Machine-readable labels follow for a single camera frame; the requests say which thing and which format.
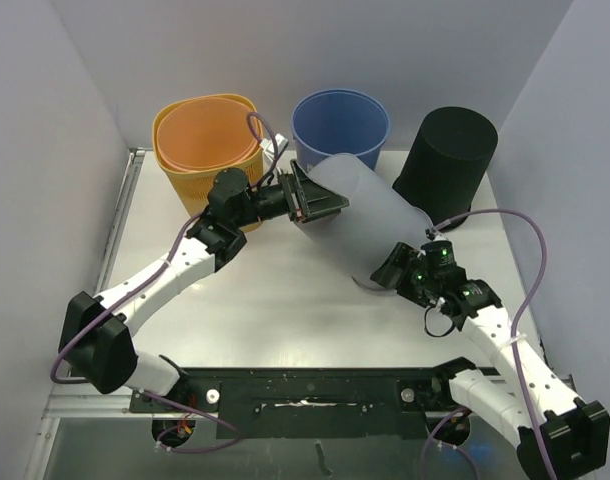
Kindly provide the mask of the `grey plastic bucket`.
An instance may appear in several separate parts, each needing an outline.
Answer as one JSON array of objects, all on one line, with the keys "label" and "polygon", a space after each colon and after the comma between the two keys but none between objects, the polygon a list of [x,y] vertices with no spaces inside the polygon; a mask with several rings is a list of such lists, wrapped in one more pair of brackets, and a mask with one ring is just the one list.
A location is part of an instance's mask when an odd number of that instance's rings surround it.
[{"label": "grey plastic bucket", "polygon": [[431,219],[410,205],[356,156],[331,156],[309,172],[319,185],[346,197],[340,213],[301,224],[300,230],[322,247],[362,288],[381,291],[370,280],[403,242],[418,248],[427,242]]}]

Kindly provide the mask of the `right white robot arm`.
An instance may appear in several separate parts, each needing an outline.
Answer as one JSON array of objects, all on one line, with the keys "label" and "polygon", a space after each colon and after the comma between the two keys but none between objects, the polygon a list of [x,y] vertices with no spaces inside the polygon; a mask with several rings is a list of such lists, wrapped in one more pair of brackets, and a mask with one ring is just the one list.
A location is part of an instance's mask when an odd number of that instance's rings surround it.
[{"label": "right white robot arm", "polygon": [[547,366],[520,333],[483,280],[457,265],[450,242],[420,249],[398,243],[370,276],[379,286],[421,307],[436,306],[469,338],[504,379],[494,385],[475,366],[442,365],[445,375],[430,384],[433,402],[444,409],[468,408],[516,450],[525,474],[578,479],[606,463],[610,416],[598,401],[585,402]]}]

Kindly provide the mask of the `blue plastic bucket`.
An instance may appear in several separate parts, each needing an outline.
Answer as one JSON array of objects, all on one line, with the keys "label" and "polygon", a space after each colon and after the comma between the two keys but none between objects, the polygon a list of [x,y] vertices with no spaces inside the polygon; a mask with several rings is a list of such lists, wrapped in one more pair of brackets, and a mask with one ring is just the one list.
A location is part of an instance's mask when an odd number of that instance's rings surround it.
[{"label": "blue plastic bucket", "polygon": [[308,95],[291,118],[296,158],[307,170],[341,153],[352,154],[375,169],[390,127],[389,115],[379,101],[343,88]]}]

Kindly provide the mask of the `orange bucket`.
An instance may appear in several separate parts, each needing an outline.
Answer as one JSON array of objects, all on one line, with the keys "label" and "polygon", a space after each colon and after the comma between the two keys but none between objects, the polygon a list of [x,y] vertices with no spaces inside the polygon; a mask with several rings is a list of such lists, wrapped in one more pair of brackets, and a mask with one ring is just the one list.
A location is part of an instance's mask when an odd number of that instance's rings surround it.
[{"label": "orange bucket", "polygon": [[229,98],[189,100],[164,114],[155,127],[159,156],[182,172],[238,163],[257,146],[247,123],[251,112],[249,106]]}]

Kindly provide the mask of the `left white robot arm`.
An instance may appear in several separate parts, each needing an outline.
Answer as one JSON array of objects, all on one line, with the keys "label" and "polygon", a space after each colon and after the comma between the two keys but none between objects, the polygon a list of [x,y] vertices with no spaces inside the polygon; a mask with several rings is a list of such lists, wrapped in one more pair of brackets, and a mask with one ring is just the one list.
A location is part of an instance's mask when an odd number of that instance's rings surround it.
[{"label": "left white robot arm", "polygon": [[208,204],[191,217],[170,250],[130,279],[68,303],[50,378],[89,383],[101,394],[121,387],[148,391],[165,410],[185,405],[189,387],[178,367],[136,350],[133,338],[162,307],[231,262],[246,245],[244,228],[280,216],[308,223],[338,214],[348,199],[312,180],[297,164],[274,185],[252,186],[234,167],[219,172]]}]

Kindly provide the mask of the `yellow slotted basket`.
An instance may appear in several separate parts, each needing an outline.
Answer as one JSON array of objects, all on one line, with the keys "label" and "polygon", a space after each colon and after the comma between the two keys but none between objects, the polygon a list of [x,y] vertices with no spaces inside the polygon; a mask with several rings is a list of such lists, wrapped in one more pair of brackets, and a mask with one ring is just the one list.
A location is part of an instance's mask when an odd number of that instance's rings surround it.
[{"label": "yellow slotted basket", "polygon": [[[177,196],[179,197],[181,203],[184,208],[188,212],[189,215],[195,215],[201,212],[204,207],[207,206],[208,203],[208,193],[213,187],[214,180],[216,175],[224,169],[229,167],[239,168],[247,175],[249,182],[251,184],[255,183],[260,179],[263,174],[263,158],[262,151],[259,146],[259,141],[257,141],[256,148],[252,151],[251,155],[246,159],[235,163],[233,165],[224,166],[211,170],[204,171],[190,171],[190,172],[182,172],[175,170],[169,167],[159,156],[157,141],[155,140],[154,129],[158,126],[160,120],[164,116],[164,114],[170,112],[173,108],[189,101],[203,97],[222,97],[229,98],[232,100],[239,101],[252,109],[252,112],[256,110],[255,105],[251,102],[251,100],[247,99],[244,96],[238,94],[215,94],[215,95],[207,95],[202,97],[190,98],[186,100],[181,100],[176,103],[170,104],[164,107],[159,113],[156,115],[152,125],[152,143],[154,147],[154,153],[156,157],[156,161],[159,167],[167,176],[170,181],[173,189],[175,190]],[[249,129],[252,133],[260,133],[262,131],[262,127],[260,126],[260,122],[258,120],[253,120],[251,123],[248,123]]]}]

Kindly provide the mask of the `black ribbed bucket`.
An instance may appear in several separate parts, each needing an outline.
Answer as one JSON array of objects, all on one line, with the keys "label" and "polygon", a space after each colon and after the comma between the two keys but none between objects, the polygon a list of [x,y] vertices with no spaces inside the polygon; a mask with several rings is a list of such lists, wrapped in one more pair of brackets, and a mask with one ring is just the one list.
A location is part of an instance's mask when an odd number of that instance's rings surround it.
[{"label": "black ribbed bucket", "polygon": [[498,145],[484,115],[445,106],[428,113],[393,189],[435,225],[468,212]]}]

